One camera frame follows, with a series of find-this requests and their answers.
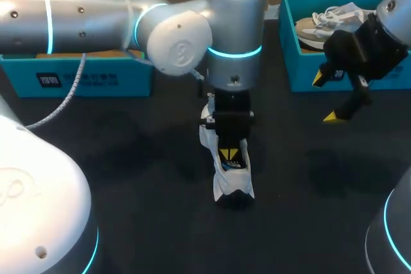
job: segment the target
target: black object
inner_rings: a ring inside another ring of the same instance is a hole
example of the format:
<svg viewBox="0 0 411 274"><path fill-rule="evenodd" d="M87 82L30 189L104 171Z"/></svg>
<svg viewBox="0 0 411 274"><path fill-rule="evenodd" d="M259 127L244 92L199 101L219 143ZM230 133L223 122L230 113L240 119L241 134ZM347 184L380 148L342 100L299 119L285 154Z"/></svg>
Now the black object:
<svg viewBox="0 0 411 274"><path fill-rule="evenodd" d="M36 77L43 88L60 88L62 86L56 73L36 73Z"/></svg>
<svg viewBox="0 0 411 274"><path fill-rule="evenodd" d="M254 124L249 91L228 92L215 89L213 118L201 119L200 124L208 130L216 130L219 148L233 148L238 141L250 135Z"/></svg>
<svg viewBox="0 0 411 274"><path fill-rule="evenodd" d="M313 83L322 87L338 70L347 73L353 94L334 109L337 119L350 120L362 106L371 104L368 82L380 80L408 56L407 46L395 41L371 13L354 33L337 30L324 43L327 62Z"/></svg>

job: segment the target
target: black tabletop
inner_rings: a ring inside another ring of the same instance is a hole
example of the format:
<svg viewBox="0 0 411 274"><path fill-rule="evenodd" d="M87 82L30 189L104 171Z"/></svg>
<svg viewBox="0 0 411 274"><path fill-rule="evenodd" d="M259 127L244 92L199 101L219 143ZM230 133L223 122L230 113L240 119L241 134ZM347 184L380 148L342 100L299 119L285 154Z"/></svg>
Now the black tabletop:
<svg viewBox="0 0 411 274"><path fill-rule="evenodd" d="M151 98L75 98L35 131L83 169L106 273L367 273L367 227L411 159L411 92L373 92L351 122L323 124L348 93L291 93L276 22L262 58L245 210L214 204L190 76L156 74ZM25 124L61 102L20 100L3 73L0 92Z"/></svg>

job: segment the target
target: white sneaker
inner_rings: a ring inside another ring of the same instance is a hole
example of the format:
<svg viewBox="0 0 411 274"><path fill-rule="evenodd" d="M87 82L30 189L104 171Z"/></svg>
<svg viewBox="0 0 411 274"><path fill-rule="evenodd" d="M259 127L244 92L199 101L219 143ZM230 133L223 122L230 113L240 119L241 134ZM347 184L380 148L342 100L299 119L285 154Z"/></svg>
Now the white sneaker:
<svg viewBox="0 0 411 274"><path fill-rule="evenodd" d="M213 110L214 98L210 98L201 113L201 118L211 118ZM214 160L214 200L220 201L223 205L232 202L251 202L254 199L254 190L247 141L241 140L239 149L218 149L218 136L215 130L208 130L200 125L200 142L210 150Z"/></svg>
<svg viewBox="0 0 411 274"><path fill-rule="evenodd" d="M335 30L356 31L367 19L372 10L363 10L354 3L344 6L330 6L324 13L313 13L312 17L295 23L295 32L303 44L312 49L322 50L324 43Z"/></svg>

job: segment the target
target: robotic arm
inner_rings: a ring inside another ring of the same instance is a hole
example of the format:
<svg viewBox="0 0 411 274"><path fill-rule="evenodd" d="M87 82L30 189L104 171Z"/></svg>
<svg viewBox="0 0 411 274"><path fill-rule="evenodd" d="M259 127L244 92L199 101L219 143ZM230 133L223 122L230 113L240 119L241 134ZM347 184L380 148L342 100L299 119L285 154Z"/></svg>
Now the robotic arm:
<svg viewBox="0 0 411 274"><path fill-rule="evenodd" d="M214 199L254 197L246 138L254 114L265 0L0 0L0 53L135 49L181 76L208 60L214 87L200 142ZM19 122L0 97L0 272L99 273L99 232L80 168Z"/></svg>
<svg viewBox="0 0 411 274"><path fill-rule="evenodd" d="M336 70L343 70L354 90L324 121L350 120L371 104L368 83L384 78L408 56L410 16L411 0L383 0L356 32L338 30L325 42L327 62L320 66L313 86L323 86Z"/></svg>

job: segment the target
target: white cable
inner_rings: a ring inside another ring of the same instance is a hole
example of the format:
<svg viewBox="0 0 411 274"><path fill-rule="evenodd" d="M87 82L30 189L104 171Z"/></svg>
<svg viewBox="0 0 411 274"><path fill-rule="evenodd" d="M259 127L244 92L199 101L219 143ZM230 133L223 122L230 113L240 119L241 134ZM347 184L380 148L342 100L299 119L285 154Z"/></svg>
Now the white cable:
<svg viewBox="0 0 411 274"><path fill-rule="evenodd" d="M146 64L146 65L153 65L153 63L151 63L151 61L149 60L145 60L145 59L140 59L138 57L135 56L135 54L133 54L131 51L124 51L124 53L126 55L128 55L131 59L140 62L142 64ZM52 119L54 119L59 113L61 113L61 111L63 111L63 109L65 109L65 107L70 103L71 99L73 98L78 83L80 82L80 78L82 77L83 74L83 70L84 70L84 66L85 66L85 61L87 59L87 54L83 54L82 55L82 59L80 60L80 65L78 66L77 69L77 73L76 73L76 77L74 78L74 82L70 88L70 91L68 93L68 95L66 96L66 98L63 100L63 102L55 109L54 112L52 112L50 115L48 115L47 117L45 117L43 120L40 120L36 123L33 123L31 125L26 126L27 129L29 130L33 130L35 128L38 128L39 126L42 126L46 123L48 123L49 121L51 121ZM191 70L190 72L197 80L202 80L204 81L204 76L202 76L198 71L196 70Z"/></svg>
<svg viewBox="0 0 411 274"><path fill-rule="evenodd" d="M74 96L74 93L76 92L78 83L80 81L80 78L82 77L82 73L84 70L84 65L85 65L85 60L87 58L87 54L82 55L82 59L80 60L80 65L78 66L77 69L77 74L76 77L74 78L74 82L70 88L69 94L66 96L66 98L63 100L63 102L56 108L54 112L52 112L50 115L45 117L43 120L40 120L39 122L33 123L31 125L26 126L27 129L32 130L34 128L38 128L39 126L42 126L49 122L50 120L54 119L65 107L67 104L71 101L71 99Z"/></svg>

